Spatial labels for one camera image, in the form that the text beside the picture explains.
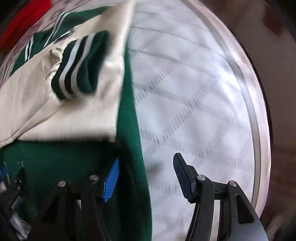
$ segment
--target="white textured fabric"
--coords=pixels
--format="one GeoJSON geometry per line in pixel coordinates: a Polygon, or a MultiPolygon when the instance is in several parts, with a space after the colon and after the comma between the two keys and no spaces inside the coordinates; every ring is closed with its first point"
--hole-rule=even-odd
{"type": "Polygon", "coordinates": [[[260,84],[250,60],[228,28],[199,1],[184,0],[184,2],[195,10],[203,21],[208,22],[211,31],[215,32],[214,36],[226,53],[226,59],[232,69],[236,69],[234,71],[236,73],[241,72],[240,76],[237,74],[237,79],[240,82],[241,89],[243,89],[245,102],[248,102],[247,108],[255,152],[255,179],[251,203],[260,216],[266,203],[271,168],[267,111],[260,84]]]}
{"type": "Polygon", "coordinates": [[[126,1],[74,27],[70,37],[51,43],[11,75],[0,90],[0,147],[20,135],[21,140],[114,140],[124,76],[123,54],[133,8],[134,1],[126,1]],[[51,80],[63,50],[69,42],[101,30],[109,31],[110,47],[95,95],[80,94],[79,99],[59,101],[51,80]]]}
{"type": "MultiPolygon", "coordinates": [[[[210,13],[200,3],[199,7],[203,14],[210,13]]],[[[153,241],[185,240],[193,214],[194,205],[183,197],[174,173],[176,152],[212,181],[236,180],[250,201],[259,192],[254,182],[262,185],[261,207],[267,196],[269,132],[256,75],[222,22],[212,13],[203,19],[200,16],[179,0],[141,0],[130,31],[128,47],[151,197],[153,241]],[[216,28],[224,34],[226,47],[217,38],[216,28]],[[246,95],[242,87],[247,88],[246,95]],[[248,91],[258,99],[247,105],[248,91]],[[253,105],[260,105],[257,112],[253,105]],[[255,122],[250,117],[254,114],[255,122]],[[251,124],[260,128],[260,142],[251,124]],[[256,160],[254,146],[264,153],[256,160]],[[255,176],[255,162],[264,170],[261,178],[260,171],[255,176]]],[[[211,240],[217,238],[218,223],[216,201],[211,240]]]]}

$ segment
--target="cream fabric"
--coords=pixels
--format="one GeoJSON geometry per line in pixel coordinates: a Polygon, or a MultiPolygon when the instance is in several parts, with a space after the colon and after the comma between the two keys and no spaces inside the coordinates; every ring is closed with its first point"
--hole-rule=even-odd
{"type": "Polygon", "coordinates": [[[110,7],[103,14],[73,28],[74,33],[51,43],[16,70],[0,90],[0,147],[21,140],[114,140],[124,76],[126,39],[134,0],[110,7]],[[51,80],[67,44],[91,33],[108,30],[110,48],[95,95],[60,101],[51,80]]]}

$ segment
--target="white striped trim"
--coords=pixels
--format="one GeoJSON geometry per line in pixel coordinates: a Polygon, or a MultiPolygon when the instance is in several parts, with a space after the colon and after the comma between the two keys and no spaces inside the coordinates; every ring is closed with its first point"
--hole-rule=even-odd
{"type": "Polygon", "coordinates": [[[68,32],[65,32],[64,34],[62,34],[60,37],[63,37],[64,35],[68,34],[69,32],[71,32],[71,30],[69,30],[68,32]]]}
{"type": "Polygon", "coordinates": [[[73,92],[74,95],[83,95],[82,91],[79,90],[78,86],[77,86],[77,74],[78,74],[78,70],[83,62],[83,60],[85,59],[85,57],[88,55],[89,50],[91,48],[94,36],[96,35],[96,33],[90,34],[88,35],[86,41],[85,41],[85,45],[84,45],[84,49],[83,49],[83,53],[81,58],[79,59],[77,65],[75,66],[72,74],[71,74],[71,90],[73,92]]]}
{"type": "Polygon", "coordinates": [[[27,58],[28,58],[28,48],[29,48],[29,44],[30,44],[30,41],[27,43],[26,48],[25,48],[25,62],[27,61],[27,58]]]}
{"type": "Polygon", "coordinates": [[[75,57],[76,57],[76,54],[77,54],[77,51],[79,49],[79,46],[81,44],[81,41],[82,39],[78,39],[76,41],[76,43],[74,44],[72,50],[71,50],[71,53],[70,53],[70,56],[69,56],[69,59],[68,59],[68,62],[65,66],[65,68],[63,69],[63,72],[61,73],[60,77],[59,77],[59,87],[61,89],[61,92],[64,94],[64,96],[68,99],[71,99],[72,96],[68,93],[68,91],[66,90],[66,86],[65,86],[65,77],[66,77],[66,74],[68,73],[69,69],[71,68],[74,60],[75,60],[75,57]]]}
{"type": "Polygon", "coordinates": [[[32,51],[33,41],[34,41],[34,35],[33,35],[32,38],[30,39],[30,47],[29,47],[28,60],[30,59],[30,55],[31,55],[31,51],[32,51]]]}
{"type": "Polygon", "coordinates": [[[54,24],[54,28],[52,29],[52,32],[51,32],[50,36],[48,37],[48,39],[46,40],[46,42],[45,42],[45,44],[44,44],[43,47],[45,47],[45,46],[48,44],[50,38],[52,37],[53,33],[55,32],[55,30],[56,30],[56,28],[57,28],[57,25],[58,25],[58,22],[59,22],[60,18],[63,16],[64,13],[65,13],[65,12],[62,12],[62,13],[58,16],[58,18],[57,18],[57,20],[56,20],[56,22],[55,22],[55,24],[54,24]]]}
{"type": "Polygon", "coordinates": [[[55,36],[55,35],[56,35],[56,33],[58,32],[59,28],[60,28],[61,25],[62,25],[62,22],[64,21],[65,17],[66,17],[68,14],[69,14],[69,12],[66,13],[66,14],[61,18],[61,20],[60,20],[60,22],[59,22],[59,25],[58,25],[57,29],[55,30],[55,32],[54,32],[54,34],[53,34],[52,36],[55,36]]]}

